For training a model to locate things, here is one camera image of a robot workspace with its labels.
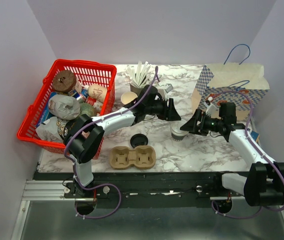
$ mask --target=red basket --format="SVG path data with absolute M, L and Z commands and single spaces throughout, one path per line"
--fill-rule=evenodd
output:
M 47 76 L 43 79 L 43 86 L 34 103 L 27 109 L 24 121 L 17 132 L 17 138 L 21 141 L 34 143 L 57 154 L 62 154 L 64 152 L 65 145 L 62 143 L 40 140 L 35 129 L 36 123 L 41 117 L 43 108 L 52 92 L 53 78 L 62 70 L 71 70 L 76 75 L 76 78 L 84 85 L 99 84 L 107 88 L 107 94 L 100 115 L 111 112 L 115 99 L 115 66 L 84 60 L 56 60 Z M 93 159 L 98 158 L 102 143 L 103 141 Z

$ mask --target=blue and white checkered pattern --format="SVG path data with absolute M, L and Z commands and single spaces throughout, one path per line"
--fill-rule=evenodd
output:
M 213 77 L 214 74 L 206 65 L 204 65 L 196 83 L 196 88 L 201 96 L 207 91 L 207 84 L 213 79 Z
M 204 101 L 205 101 L 206 98 L 209 97 L 210 94 L 215 95 L 215 94 L 218 94 L 218 93 L 221 93 L 221 92 L 226 92 L 226 91 L 236 91 L 236 89 L 237 89 L 236 86 L 234 86 L 234 87 L 233 86 L 227 86 L 227 87 L 218 87 L 218 88 L 207 87 L 207 90 L 204 93 L 204 95 L 202 94 L 201 102 L 200 102 L 198 108 L 200 108 L 202 110 L 206 109 L 206 107 L 204 105 Z M 249 91 L 249 92 L 248 93 L 244 92 L 244 94 L 247 95 L 248 98 L 252 101 L 254 107 L 268 92 L 268 90 L 264 90 L 264 89 L 246 89 L 246 90 Z M 246 99 L 238 93 L 228 92 L 228 93 L 225 93 L 225 94 L 221 94 L 216 99 L 214 99 L 214 104 L 217 105 L 217 103 L 220 100 L 235 103 L 236 109 L 238 111 L 250 110 L 249 103 L 247 103 L 245 101 Z

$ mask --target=wicker lid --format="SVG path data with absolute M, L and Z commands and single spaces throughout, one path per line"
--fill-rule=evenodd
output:
M 60 71 L 52 81 L 52 87 L 55 91 L 69 93 L 76 84 L 76 76 L 70 70 Z

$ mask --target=gray floor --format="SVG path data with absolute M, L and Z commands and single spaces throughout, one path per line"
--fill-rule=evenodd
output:
M 120 209 L 99 220 L 75 217 L 71 202 L 33 202 L 24 227 L 24 240 L 284 240 L 284 222 L 277 212 L 249 220 L 228 219 L 209 208 Z M 256 211 L 243 200 L 232 213 L 247 216 Z M 96 209 L 95 216 L 109 212 Z

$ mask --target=brown egg carton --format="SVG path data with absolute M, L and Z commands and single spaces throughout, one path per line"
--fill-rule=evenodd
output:
M 135 166 L 138 169 L 151 169 L 156 162 L 155 150 L 148 145 L 137 146 L 133 150 L 126 146 L 116 146 L 110 154 L 111 167 L 118 170 Z

